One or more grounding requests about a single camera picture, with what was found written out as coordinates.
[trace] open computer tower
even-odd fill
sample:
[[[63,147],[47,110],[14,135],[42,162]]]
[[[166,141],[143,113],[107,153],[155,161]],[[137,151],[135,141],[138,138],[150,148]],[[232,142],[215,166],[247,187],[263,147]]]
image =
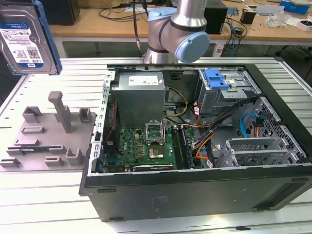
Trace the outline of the open computer tower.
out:
[[[81,192],[102,221],[278,210],[312,137],[255,65],[109,65]]]

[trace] blue box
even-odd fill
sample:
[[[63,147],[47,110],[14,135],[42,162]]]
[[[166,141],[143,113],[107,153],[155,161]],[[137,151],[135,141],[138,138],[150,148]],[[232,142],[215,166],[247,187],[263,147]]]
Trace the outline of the blue box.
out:
[[[302,15],[306,14],[309,9],[308,5],[296,5],[290,1],[285,0],[281,1],[280,6],[285,6],[284,11],[294,12]]]
[[[229,89],[218,69],[205,69],[205,78],[211,89]]]

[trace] hard drive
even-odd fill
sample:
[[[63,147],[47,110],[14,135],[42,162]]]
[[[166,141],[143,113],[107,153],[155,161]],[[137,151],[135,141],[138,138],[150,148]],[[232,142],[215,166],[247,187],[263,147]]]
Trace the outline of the hard drive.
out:
[[[13,74],[55,75],[62,70],[42,4],[37,0],[0,0],[0,44]]]

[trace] wooden desk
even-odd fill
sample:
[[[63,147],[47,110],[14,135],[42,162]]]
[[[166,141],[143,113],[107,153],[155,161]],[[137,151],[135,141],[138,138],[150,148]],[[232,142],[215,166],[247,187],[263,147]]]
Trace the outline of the wooden desk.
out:
[[[266,0],[259,0],[266,5],[278,5],[278,3],[269,2]],[[223,1],[227,7],[237,7],[239,10],[243,9],[245,5],[258,5],[253,0],[247,0],[244,3]],[[132,13],[121,12],[110,14],[112,18],[129,16]],[[294,17],[305,19],[306,16],[287,13]],[[239,16],[232,16],[233,19],[240,19]],[[138,34],[142,42],[147,42],[148,38],[148,23],[147,16],[141,14],[138,16],[140,20],[137,22]],[[248,29],[246,37],[241,41],[241,44],[265,44],[265,45],[312,45],[312,32],[304,32],[294,26],[288,25],[287,28],[269,28],[265,24],[267,17],[255,16],[251,25],[246,24]],[[73,26],[51,25],[50,30],[54,36],[55,43],[61,58],[66,57],[66,51],[62,45],[64,41],[116,41],[116,42],[135,42],[133,22],[116,22],[98,15],[97,9],[81,9],[80,17]],[[216,53],[217,48],[223,48],[230,37],[230,29],[228,25],[223,27],[220,35],[210,35],[211,43],[215,43],[214,56],[219,56]]]

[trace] yellow cable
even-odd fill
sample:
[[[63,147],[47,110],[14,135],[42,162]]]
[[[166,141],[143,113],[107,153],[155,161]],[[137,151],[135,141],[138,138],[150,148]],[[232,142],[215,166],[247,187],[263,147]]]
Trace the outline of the yellow cable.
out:
[[[183,98],[183,100],[184,100],[184,102],[185,102],[185,108],[184,108],[184,110],[183,110],[181,113],[179,113],[179,114],[168,115],[168,116],[164,116],[164,117],[179,117],[179,116],[183,115],[183,114],[187,111],[187,100],[186,100],[186,98],[185,98],[178,90],[176,90],[175,88],[169,87],[169,89],[172,89],[172,90],[176,91],[176,92],[180,95],[180,97]]]

